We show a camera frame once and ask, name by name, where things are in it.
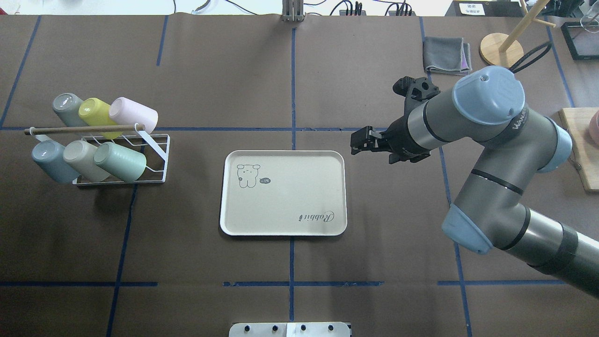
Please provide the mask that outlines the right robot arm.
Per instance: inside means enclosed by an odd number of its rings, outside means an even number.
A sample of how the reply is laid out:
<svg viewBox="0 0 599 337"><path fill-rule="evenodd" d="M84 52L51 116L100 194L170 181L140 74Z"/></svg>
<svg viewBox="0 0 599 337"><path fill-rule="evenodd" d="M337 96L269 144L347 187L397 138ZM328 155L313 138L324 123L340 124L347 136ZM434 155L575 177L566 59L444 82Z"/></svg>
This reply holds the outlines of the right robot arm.
<svg viewBox="0 0 599 337"><path fill-rule="evenodd" d="M555 170L572 151L569 133L526 104L511 70L486 66L445 92L425 77L393 86L404 114L383 132L351 135L351 153L388 152L389 164L419 162L433 149L468 137L484 149L441 225L477 254L492 248L587 294L598 296L598 243L537 213L520 199L537 173Z"/></svg>

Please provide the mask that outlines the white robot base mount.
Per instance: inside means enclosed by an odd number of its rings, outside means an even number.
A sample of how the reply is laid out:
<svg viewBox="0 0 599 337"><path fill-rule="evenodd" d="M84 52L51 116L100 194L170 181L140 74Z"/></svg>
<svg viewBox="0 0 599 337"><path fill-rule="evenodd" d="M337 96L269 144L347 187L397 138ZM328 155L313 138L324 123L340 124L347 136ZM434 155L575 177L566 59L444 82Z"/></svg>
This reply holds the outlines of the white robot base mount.
<svg viewBox="0 0 599 337"><path fill-rule="evenodd" d="M346 322L246 322L235 323L229 337L351 337Z"/></svg>

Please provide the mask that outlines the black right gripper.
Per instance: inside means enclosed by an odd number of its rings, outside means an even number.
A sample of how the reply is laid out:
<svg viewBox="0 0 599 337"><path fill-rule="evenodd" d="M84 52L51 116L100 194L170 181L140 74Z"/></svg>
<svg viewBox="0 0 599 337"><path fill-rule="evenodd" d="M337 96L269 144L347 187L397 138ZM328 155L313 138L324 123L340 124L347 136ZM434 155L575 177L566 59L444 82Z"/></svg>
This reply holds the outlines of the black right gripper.
<svg viewBox="0 0 599 337"><path fill-rule="evenodd" d="M351 155L357 155L362 151L389 152L389 164L400 161L419 162L430 156L430 150L418 145L407 127L407 117L403 116L381 133L381 139L377 141L377 147L373 148L375 137L372 126L364 126L357 132L352 133L352 141L359 142L351 144Z"/></svg>

